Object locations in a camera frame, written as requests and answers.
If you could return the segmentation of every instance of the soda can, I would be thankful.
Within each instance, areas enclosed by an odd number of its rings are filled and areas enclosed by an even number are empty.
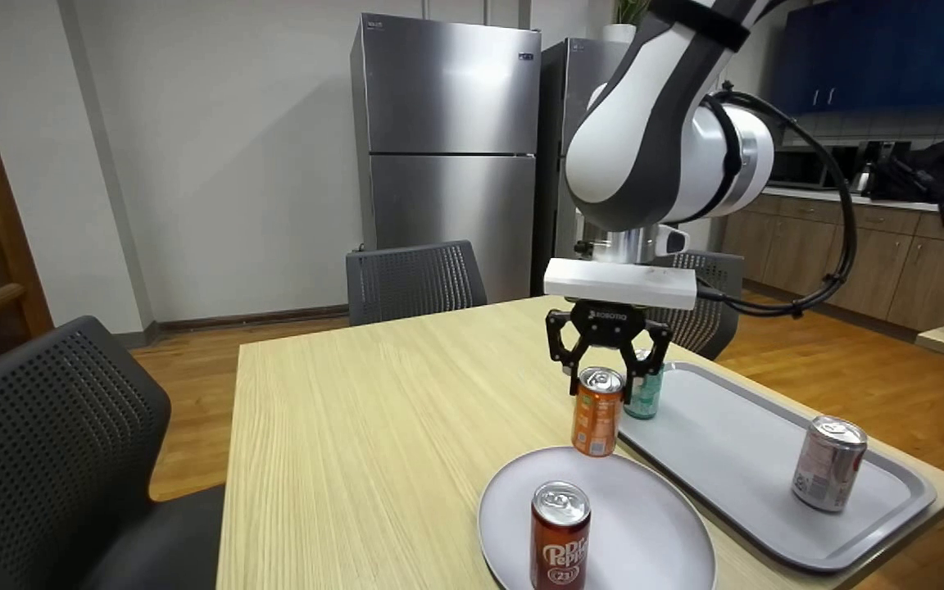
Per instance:
[[[623,411],[626,377],[609,368],[589,368],[576,377],[575,448],[583,456],[609,456],[615,446],[615,418]]]
[[[588,580],[589,499],[569,480],[549,480],[532,500],[533,590],[580,590]]]
[[[839,515],[866,460],[866,433],[845,418],[816,416],[807,425],[794,495],[818,510]]]

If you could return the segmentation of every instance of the gray chair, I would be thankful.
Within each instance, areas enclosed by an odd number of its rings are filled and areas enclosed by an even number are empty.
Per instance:
[[[740,255],[688,248],[688,253],[667,255],[661,264],[695,267],[699,283],[705,283],[724,295],[740,291],[740,267],[745,267]],[[734,342],[734,330],[738,330],[738,312],[729,308],[724,300],[700,300],[699,298],[695,312],[651,308],[650,319],[669,321],[672,342],[700,355],[700,357],[719,357]]]
[[[344,264],[347,319],[357,325],[484,306],[469,241],[353,248]]]
[[[223,488],[151,500],[166,394],[91,319],[0,357],[0,590],[210,590]]]

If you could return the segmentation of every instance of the can lid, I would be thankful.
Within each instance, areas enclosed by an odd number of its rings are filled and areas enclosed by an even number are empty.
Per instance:
[[[549,480],[533,491],[533,515],[549,525],[575,528],[589,516],[589,499],[569,480]]]
[[[848,442],[848,446],[858,446],[866,442],[866,433],[845,418],[832,418],[832,416],[816,416],[814,425],[830,436],[830,439],[839,439],[839,442]]]
[[[589,368],[576,381],[593,394],[621,394],[626,385],[626,377],[615,373],[614,368]]]

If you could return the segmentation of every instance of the refrigerator door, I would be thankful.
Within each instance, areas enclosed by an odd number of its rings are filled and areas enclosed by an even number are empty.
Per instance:
[[[533,156],[372,156],[378,247],[469,240],[487,298],[532,291]]]
[[[372,154],[533,154],[538,29],[365,16]]]

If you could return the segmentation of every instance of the gray tray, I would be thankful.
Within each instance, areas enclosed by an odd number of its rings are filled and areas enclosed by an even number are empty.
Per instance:
[[[623,439],[740,528],[770,556],[839,574],[935,500],[909,468],[869,452],[844,515],[794,499],[807,418],[700,368],[667,368],[660,416],[621,424]]]

